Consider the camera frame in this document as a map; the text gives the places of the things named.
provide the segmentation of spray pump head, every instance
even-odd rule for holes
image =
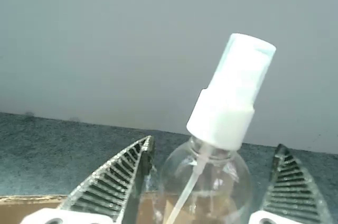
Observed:
[[[238,150],[275,51],[266,41],[232,34],[209,86],[200,93],[188,131],[214,147]]]

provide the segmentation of textured surface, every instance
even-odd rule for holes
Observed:
[[[137,139],[155,137],[155,165],[188,136],[0,113],[0,195],[68,194],[92,171]],[[267,189],[274,147],[239,151],[255,185],[254,208]],[[292,150],[315,179],[338,223],[338,155]]]

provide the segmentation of white spray nozzle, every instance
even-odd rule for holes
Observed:
[[[196,102],[188,131],[212,146],[238,150],[275,51],[258,38],[232,34],[208,88]]]
[[[276,47],[243,34],[232,34],[208,90],[226,100],[253,104]]]

